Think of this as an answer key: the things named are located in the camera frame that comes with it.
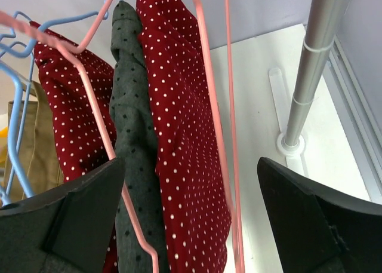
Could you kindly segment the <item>pink hanger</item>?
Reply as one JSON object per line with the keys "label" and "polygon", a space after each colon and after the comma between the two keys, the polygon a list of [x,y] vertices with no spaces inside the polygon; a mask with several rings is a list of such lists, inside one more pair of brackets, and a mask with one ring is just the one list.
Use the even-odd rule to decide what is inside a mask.
{"label": "pink hanger", "polygon": [[241,193],[239,184],[239,161],[238,161],[238,143],[236,135],[236,117],[235,117],[235,95],[233,83],[233,63],[232,63],[232,43],[230,28],[230,0],[224,0],[225,20],[226,20],[226,39],[227,39],[227,66],[229,80],[229,114],[230,114],[230,135],[232,139],[233,154],[233,186],[231,191],[229,167],[224,144],[223,128],[220,119],[220,110],[218,98],[215,89],[214,72],[212,68],[210,45],[208,42],[207,26],[205,22],[204,9],[201,0],[193,0],[196,17],[198,21],[199,34],[201,39],[202,54],[205,65],[205,74],[207,78],[208,92],[212,111],[212,120],[214,123],[215,136],[218,147],[218,157],[220,160],[221,174],[223,179],[227,208],[231,216],[232,228],[232,249],[235,261],[235,271],[245,272],[244,244],[242,233],[242,215],[241,215]]}
{"label": "pink hanger", "polygon": [[[73,45],[68,44],[65,41],[59,40],[56,37],[45,33],[44,30],[38,30],[35,27],[31,27],[30,24],[23,22],[21,20],[18,20],[16,19],[16,17],[1,11],[1,25],[23,32],[27,36],[31,37],[32,39],[35,39],[43,44],[47,44],[50,47],[53,47],[59,50],[59,52],[63,55],[63,57],[67,59],[68,61],[70,61],[71,64],[73,64],[77,68],[79,75],[82,79],[82,83],[84,85],[91,109],[93,110],[94,118],[98,126],[98,130],[100,132],[102,141],[104,143],[105,150],[110,159],[116,157],[115,151],[111,144],[109,134],[107,133],[106,126],[102,118],[98,103],[96,101],[96,97],[95,97],[93,88],[91,86],[88,74],[86,73],[86,70],[83,64],[74,56],[74,54],[79,54],[87,48],[88,44],[94,37],[97,29],[99,28],[99,25],[101,21],[103,20],[103,17],[105,16],[106,12],[109,10],[109,7],[112,1],[113,0],[105,0],[102,8],[100,9],[100,11],[97,14],[97,17],[95,18],[94,23],[91,25],[88,33],[85,35],[84,39],[82,40],[82,42],[79,44],[78,47],[74,47]],[[141,248],[146,253],[148,253],[152,258],[152,271],[158,272],[159,271],[158,254],[156,250],[146,241],[143,235],[141,226],[138,221],[138,217],[134,210],[133,202],[131,200],[131,197],[126,185],[123,185],[121,195],[122,195],[125,207],[127,209],[127,212],[129,214],[129,217],[131,219],[138,242]]]}

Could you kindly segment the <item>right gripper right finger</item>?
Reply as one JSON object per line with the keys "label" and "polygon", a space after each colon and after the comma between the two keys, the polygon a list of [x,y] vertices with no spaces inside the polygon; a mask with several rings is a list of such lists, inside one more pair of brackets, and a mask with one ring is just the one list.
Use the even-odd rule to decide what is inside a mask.
{"label": "right gripper right finger", "polygon": [[381,205],[265,157],[257,175],[284,272],[381,272]]}

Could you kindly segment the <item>grey dotted skirt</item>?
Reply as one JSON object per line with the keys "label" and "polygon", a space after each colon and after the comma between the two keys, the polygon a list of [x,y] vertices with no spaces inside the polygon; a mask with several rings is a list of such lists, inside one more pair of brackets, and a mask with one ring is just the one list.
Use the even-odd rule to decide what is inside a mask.
{"label": "grey dotted skirt", "polygon": [[109,115],[116,130],[112,143],[117,157],[125,160],[125,183],[147,242],[156,250],[159,270],[168,272],[165,227],[159,180],[155,174],[157,138],[149,106],[142,30],[135,9],[120,1],[113,11],[111,52],[113,87]]}

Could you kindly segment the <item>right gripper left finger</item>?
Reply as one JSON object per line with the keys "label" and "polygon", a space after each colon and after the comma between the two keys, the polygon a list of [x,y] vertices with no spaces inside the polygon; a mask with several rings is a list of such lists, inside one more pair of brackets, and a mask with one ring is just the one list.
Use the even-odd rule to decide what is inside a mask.
{"label": "right gripper left finger", "polygon": [[115,158],[1,208],[1,272],[101,272],[124,182]]}

